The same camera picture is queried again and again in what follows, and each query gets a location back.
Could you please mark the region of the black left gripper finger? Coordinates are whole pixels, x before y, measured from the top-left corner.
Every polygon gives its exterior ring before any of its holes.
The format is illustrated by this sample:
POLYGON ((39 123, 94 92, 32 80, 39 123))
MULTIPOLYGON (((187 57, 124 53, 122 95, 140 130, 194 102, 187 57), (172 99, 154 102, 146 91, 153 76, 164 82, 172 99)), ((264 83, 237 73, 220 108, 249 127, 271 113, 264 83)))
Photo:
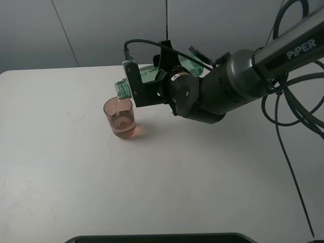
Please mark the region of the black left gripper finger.
POLYGON ((175 73, 181 71, 181 63, 178 54, 168 51, 165 48, 160 49, 160 54, 153 57, 153 65, 157 68, 156 76, 166 73, 175 73))

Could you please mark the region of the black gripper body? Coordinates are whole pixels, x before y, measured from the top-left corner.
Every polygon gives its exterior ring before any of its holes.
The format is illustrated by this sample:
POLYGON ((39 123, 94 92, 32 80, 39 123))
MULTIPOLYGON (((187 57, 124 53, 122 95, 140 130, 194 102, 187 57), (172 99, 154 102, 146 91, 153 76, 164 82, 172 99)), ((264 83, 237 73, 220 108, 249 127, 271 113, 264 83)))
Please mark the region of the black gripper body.
POLYGON ((169 102, 172 101, 176 103, 176 90, 178 84, 174 84, 173 82, 182 75, 187 75, 187 71, 178 69, 168 72, 160 69, 157 73, 156 80, 161 81, 162 96, 169 102))

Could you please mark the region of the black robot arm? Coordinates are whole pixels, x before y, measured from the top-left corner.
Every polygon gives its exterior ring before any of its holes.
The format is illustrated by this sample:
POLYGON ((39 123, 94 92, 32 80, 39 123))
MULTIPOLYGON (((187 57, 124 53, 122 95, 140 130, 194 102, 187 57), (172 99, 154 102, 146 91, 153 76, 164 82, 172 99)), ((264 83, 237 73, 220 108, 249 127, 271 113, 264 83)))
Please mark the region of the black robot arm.
POLYGON ((175 115, 213 124, 267 95, 274 79, 322 57, 323 10, 318 10, 262 49, 229 55, 204 77, 180 66, 160 71, 147 96, 169 104, 175 115))

